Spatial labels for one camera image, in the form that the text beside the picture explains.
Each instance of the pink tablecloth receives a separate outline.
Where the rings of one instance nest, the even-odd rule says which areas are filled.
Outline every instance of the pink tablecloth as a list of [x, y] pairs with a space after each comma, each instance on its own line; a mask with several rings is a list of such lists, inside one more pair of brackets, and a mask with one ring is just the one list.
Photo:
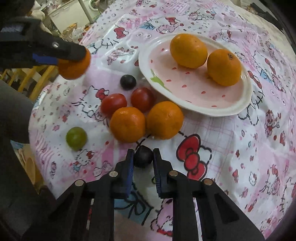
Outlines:
[[[270, 42], [264, 29], [217, 1], [116, 1], [102, 14], [82, 40], [93, 54], [87, 73], [73, 81], [58, 77], [33, 109], [30, 143], [44, 180], [58, 197], [76, 179], [100, 178], [128, 148], [137, 146], [113, 138], [100, 113], [101, 100], [111, 93], [123, 93], [129, 100], [131, 91], [119, 85], [123, 74], [134, 75], [137, 87], [149, 86], [139, 70], [139, 51], [149, 39], [172, 32], [198, 33], [232, 50], [251, 77], [252, 100], [231, 117], [184, 110], [186, 119], [174, 138], [143, 137], [138, 143], [160, 148], [163, 158], [190, 178], [212, 178], [268, 237], [296, 195], [295, 63]], [[65, 142], [74, 126], [88, 134], [80, 152]], [[178, 160], [176, 150], [185, 139], [200, 156], [197, 172], [187, 171]], [[172, 202], [157, 197], [153, 176], [152, 166], [134, 170], [129, 201], [115, 202], [121, 208], [116, 238], [123, 239], [125, 230], [129, 240], [171, 239]], [[127, 218], [135, 223], [132, 232], [123, 228]]]

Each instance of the tangerine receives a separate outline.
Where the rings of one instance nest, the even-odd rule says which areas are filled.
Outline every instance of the tangerine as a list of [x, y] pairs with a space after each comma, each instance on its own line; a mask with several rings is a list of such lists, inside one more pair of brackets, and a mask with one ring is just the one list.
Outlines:
[[207, 59], [209, 76], [222, 86], [235, 85], [242, 73], [239, 59], [227, 49], [217, 49]]
[[145, 135], [145, 116], [135, 107], [119, 108], [112, 115], [110, 130], [121, 142], [136, 142]]
[[148, 113], [147, 129], [160, 139], [175, 136], [183, 125], [184, 115], [175, 103], [163, 101], [156, 104]]
[[178, 34], [170, 42], [170, 53], [181, 66], [196, 69], [207, 60], [207, 47], [192, 34]]
[[91, 53], [87, 48], [85, 57], [80, 61], [58, 59], [59, 74], [66, 80], [74, 80], [81, 77], [89, 67]]

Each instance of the oval plate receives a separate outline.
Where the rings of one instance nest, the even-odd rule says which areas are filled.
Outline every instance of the oval plate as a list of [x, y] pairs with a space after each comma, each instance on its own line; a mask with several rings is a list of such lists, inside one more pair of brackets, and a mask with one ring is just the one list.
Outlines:
[[[207, 75], [207, 62], [189, 69], [178, 65], [170, 54], [170, 42], [177, 34], [165, 34], [147, 43], [139, 54], [139, 67], [150, 85], [177, 105], [205, 115], [235, 115], [248, 106], [252, 84], [242, 65], [241, 79], [223, 87]], [[216, 41], [195, 34], [203, 41], [208, 55], [215, 49], [226, 49]]]

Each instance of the red cherry tomato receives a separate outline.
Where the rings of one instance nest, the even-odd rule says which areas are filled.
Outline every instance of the red cherry tomato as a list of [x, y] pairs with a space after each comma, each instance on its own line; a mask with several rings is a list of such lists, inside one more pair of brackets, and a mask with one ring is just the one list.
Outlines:
[[131, 104], [141, 112], [145, 113], [150, 110], [155, 102], [155, 98], [151, 90], [146, 87], [137, 88], [131, 94]]
[[111, 118], [113, 113], [119, 108], [126, 107], [127, 101], [123, 94], [108, 95], [102, 100], [101, 112], [108, 118]]

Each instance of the green leaf print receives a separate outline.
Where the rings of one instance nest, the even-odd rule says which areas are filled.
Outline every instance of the green leaf print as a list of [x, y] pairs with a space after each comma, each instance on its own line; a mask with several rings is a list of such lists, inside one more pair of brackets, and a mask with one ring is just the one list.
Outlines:
[[159, 83], [163, 88], [165, 88], [167, 91], [170, 91], [168, 88], [165, 87], [164, 83], [162, 82], [162, 80], [160, 78], [158, 78], [155, 73], [153, 72], [153, 70], [151, 69], [151, 73], [153, 74], [153, 77], [150, 78], [154, 83]]

